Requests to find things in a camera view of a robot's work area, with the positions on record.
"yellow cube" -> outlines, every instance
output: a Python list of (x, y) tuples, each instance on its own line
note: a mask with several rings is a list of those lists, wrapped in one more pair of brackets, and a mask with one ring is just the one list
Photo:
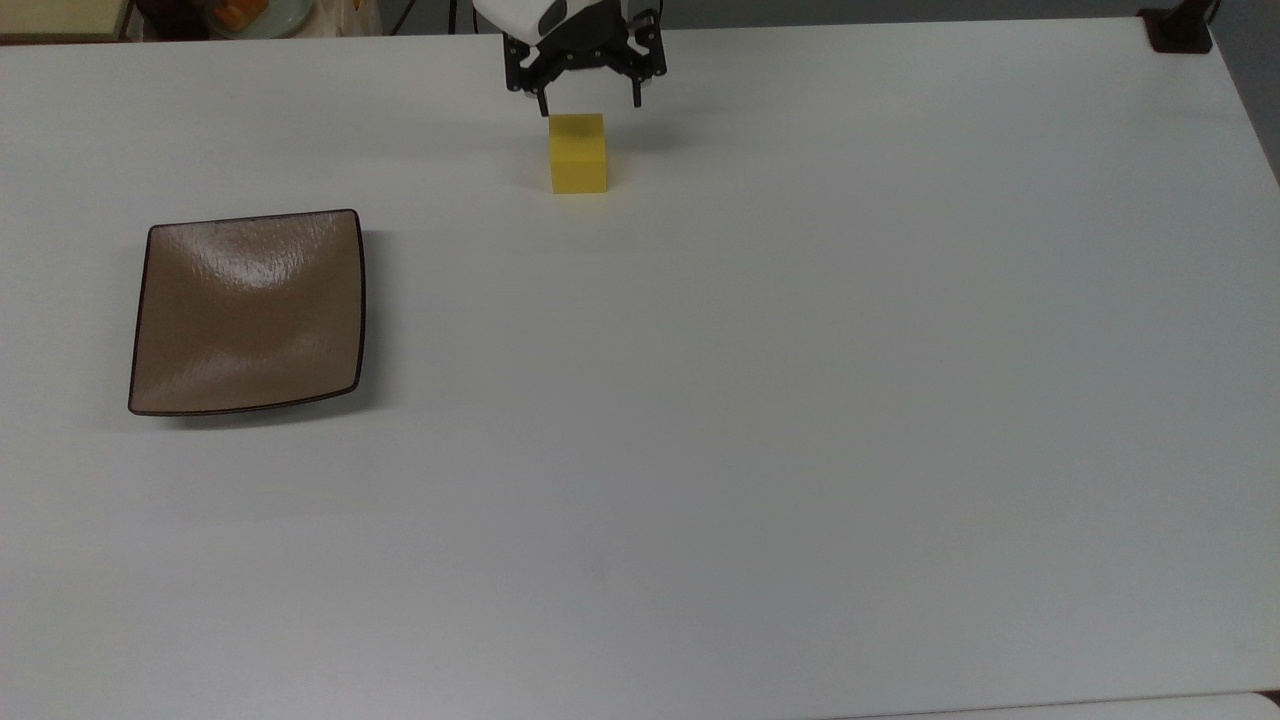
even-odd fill
[(552, 190), (604, 192), (604, 115), (552, 115)]

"brown plate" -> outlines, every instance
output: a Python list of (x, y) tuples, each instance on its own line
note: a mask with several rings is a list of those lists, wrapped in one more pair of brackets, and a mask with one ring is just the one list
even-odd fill
[(356, 389), (365, 252), (355, 210), (156, 225), (129, 411), (211, 415)]

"black mount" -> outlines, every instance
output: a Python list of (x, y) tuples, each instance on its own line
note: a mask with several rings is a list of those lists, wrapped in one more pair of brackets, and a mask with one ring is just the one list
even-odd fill
[[(657, 76), (667, 74), (667, 55), (662, 50), (662, 31), (657, 10), (645, 10), (627, 23), (622, 0), (605, 0), (573, 15), (538, 44), (538, 58), (525, 65), (531, 47), (509, 35), (502, 36), (507, 60), (507, 90), (538, 99), (547, 111), (547, 86), (564, 70), (609, 68), (631, 78), (631, 100), (640, 106), (640, 88)], [(648, 53), (639, 53), (631, 40)]]
[(1139, 10), (1147, 24), (1147, 38), (1156, 53), (1206, 55), (1213, 47), (1208, 35), (1208, 13), (1213, 0), (1184, 0), (1172, 10)]

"tabletop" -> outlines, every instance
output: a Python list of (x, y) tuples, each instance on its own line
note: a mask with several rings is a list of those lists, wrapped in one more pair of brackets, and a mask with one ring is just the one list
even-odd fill
[[(1280, 190), (1139, 20), (671, 32), (550, 193), (497, 37), (0, 49), (22, 717), (1280, 687)], [(119, 82), (128, 78), (129, 82)], [(355, 393), (129, 415), (152, 224), (355, 208)]]
[(5, 0), (0, 41), (114, 41), (129, 0)]

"floor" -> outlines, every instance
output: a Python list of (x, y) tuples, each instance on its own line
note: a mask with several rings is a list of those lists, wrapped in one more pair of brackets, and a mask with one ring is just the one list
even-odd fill
[[(411, 0), (378, 0), (388, 27)], [(671, 0), (664, 28), (1132, 17), (1175, 0)], [(401, 35), (448, 28), (447, 0), (416, 0)], [(480, 32), (494, 32), (480, 19)], [(458, 0), (458, 32), (471, 32), (471, 1)], [(1280, 0), (1222, 0), (1213, 22), (1226, 64), (1280, 178)]]

